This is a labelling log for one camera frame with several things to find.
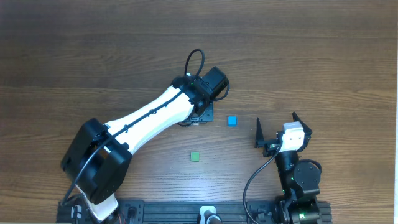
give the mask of small block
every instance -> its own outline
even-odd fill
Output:
[[[229,127],[236,127],[237,125],[237,117],[236,116],[228,116],[228,126]]]
[[[199,162],[199,152],[191,152],[191,161]]]

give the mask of green cube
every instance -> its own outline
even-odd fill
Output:
[[[191,152],[191,161],[199,162],[199,152]]]

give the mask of wooden tabletop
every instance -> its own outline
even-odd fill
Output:
[[[256,118],[271,139],[296,111],[313,129],[300,155],[322,164],[318,199],[334,223],[392,223],[397,3],[387,0],[1,1],[0,222],[54,222],[70,185],[60,160],[79,127],[157,98],[195,48],[202,75],[227,74],[228,97],[214,122],[174,125],[141,148],[118,198],[240,201],[266,161]],[[281,193],[271,164],[248,199]]]

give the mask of wood grain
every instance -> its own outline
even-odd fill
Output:
[[[387,0],[1,1],[0,222],[54,222],[70,184],[60,160],[80,125],[152,101],[198,47],[203,72],[227,74],[228,97],[214,122],[172,126],[140,149],[118,197],[239,201],[265,162],[256,118],[273,138],[296,111],[314,130],[301,156],[324,167],[318,198],[334,222],[392,222],[397,2]],[[226,127],[232,114],[237,128]],[[279,194],[270,166],[248,198]]]

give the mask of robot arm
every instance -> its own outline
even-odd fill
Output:
[[[202,78],[177,77],[158,99],[134,113],[104,125],[93,118],[80,128],[61,167],[71,180],[81,173],[76,187],[97,221],[106,220],[117,209],[114,193],[132,155],[169,126],[192,114],[201,115],[227,85],[226,75],[217,67]]]

